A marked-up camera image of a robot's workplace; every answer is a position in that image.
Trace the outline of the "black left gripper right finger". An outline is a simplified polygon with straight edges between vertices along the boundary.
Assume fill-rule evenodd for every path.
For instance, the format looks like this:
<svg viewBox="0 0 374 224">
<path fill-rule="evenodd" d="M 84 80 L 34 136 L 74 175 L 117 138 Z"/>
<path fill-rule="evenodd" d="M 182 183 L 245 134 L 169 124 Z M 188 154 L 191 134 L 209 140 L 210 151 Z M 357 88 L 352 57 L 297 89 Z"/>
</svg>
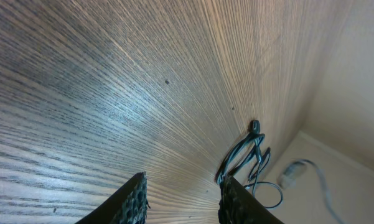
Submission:
<svg viewBox="0 0 374 224">
<path fill-rule="evenodd" d="M 262 206 L 233 176 L 220 184 L 220 224 L 283 224 Z"/>
</svg>

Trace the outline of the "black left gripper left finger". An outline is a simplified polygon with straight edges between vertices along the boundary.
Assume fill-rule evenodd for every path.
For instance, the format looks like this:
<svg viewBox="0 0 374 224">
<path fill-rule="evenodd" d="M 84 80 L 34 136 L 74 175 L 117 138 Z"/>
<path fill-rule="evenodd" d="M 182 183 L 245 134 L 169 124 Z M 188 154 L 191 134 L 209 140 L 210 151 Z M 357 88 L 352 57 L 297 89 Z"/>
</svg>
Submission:
<svg viewBox="0 0 374 224">
<path fill-rule="evenodd" d="M 148 208 L 146 173 L 138 172 L 76 224 L 145 224 Z"/>
</svg>

